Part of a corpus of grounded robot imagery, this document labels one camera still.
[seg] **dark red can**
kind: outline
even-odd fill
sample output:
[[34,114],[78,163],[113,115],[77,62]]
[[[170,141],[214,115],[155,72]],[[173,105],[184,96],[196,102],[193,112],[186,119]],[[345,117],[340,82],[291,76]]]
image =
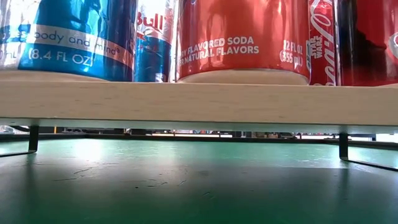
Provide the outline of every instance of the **dark red can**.
[[398,0],[335,0],[339,85],[398,84]]
[[179,81],[308,85],[308,2],[184,0]]
[[335,20],[332,0],[310,0],[310,85],[336,85]]

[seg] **wooden shelf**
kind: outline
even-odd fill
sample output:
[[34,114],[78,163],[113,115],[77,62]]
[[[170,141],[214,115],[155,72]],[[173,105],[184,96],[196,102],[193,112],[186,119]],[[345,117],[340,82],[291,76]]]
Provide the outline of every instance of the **wooden shelf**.
[[397,102],[398,88],[0,82],[0,123],[393,133]]

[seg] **blue and silver can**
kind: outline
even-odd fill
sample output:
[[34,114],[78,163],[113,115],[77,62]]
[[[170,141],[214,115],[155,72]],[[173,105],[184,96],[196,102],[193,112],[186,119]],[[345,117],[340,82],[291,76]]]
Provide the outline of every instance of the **blue and silver can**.
[[0,80],[131,82],[136,10],[137,0],[0,0]]
[[167,82],[176,0],[138,0],[135,82]]

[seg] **green table surface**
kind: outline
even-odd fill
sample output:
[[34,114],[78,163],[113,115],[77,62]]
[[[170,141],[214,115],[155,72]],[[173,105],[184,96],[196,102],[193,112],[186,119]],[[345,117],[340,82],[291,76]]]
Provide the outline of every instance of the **green table surface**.
[[[349,156],[398,166],[398,151]],[[332,145],[40,141],[0,158],[0,223],[396,224],[398,174]]]

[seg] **black metal bracket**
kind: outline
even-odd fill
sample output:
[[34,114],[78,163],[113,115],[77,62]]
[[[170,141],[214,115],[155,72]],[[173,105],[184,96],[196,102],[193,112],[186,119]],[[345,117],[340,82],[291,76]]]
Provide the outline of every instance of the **black metal bracket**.
[[0,154],[0,157],[8,156],[20,156],[27,155],[37,152],[37,146],[39,144],[39,126],[31,126],[29,131],[29,147],[27,152],[13,152]]
[[348,158],[348,134],[346,134],[346,133],[340,133],[339,156],[342,161],[354,162],[354,163],[365,165],[365,166],[371,166],[371,167],[376,167],[376,168],[380,168],[380,169],[386,169],[386,170],[398,172],[398,169],[395,167],[374,164],[372,162],[364,162],[364,161],[357,161],[357,160],[349,159]]

